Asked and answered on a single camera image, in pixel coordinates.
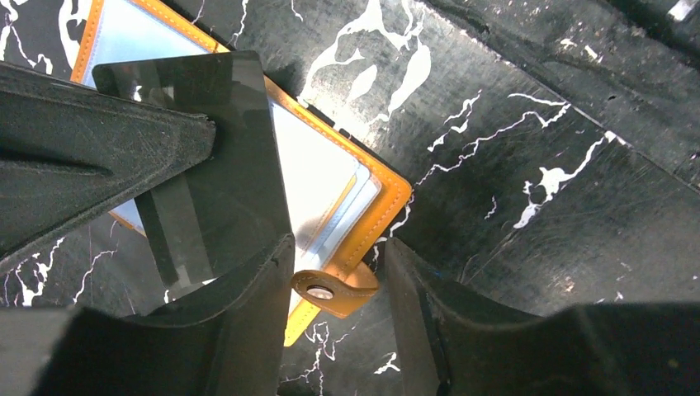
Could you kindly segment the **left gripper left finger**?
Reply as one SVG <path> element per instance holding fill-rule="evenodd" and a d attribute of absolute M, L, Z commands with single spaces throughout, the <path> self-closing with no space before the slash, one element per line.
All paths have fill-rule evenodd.
<path fill-rule="evenodd" d="M 4 395 L 274 395 L 295 243 L 290 234 L 147 315 L 4 308 Z"/>

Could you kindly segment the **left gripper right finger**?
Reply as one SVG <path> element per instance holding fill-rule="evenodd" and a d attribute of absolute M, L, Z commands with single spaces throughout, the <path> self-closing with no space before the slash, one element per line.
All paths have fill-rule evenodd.
<path fill-rule="evenodd" d="M 539 317 L 385 244 L 407 395 L 696 395 L 696 303 L 576 304 Z"/>

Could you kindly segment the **orange leather card holder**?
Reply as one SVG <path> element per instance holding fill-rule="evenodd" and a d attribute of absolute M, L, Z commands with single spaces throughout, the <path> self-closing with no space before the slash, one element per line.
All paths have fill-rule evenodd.
<path fill-rule="evenodd" d="M 95 1 L 71 78 L 92 86 L 98 64 L 223 53 L 225 47 L 160 1 Z M 396 172 L 265 82 L 296 237 L 285 345 L 320 312 L 346 318 L 380 287 L 363 261 L 411 188 Z"/>

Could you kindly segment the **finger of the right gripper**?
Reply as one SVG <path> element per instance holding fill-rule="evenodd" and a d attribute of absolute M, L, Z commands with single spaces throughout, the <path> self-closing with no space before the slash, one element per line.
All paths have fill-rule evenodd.
<path fill-rule="evenodd" d="M 203 162 L 203 115 L 1 66 L 1 270 Z"/>

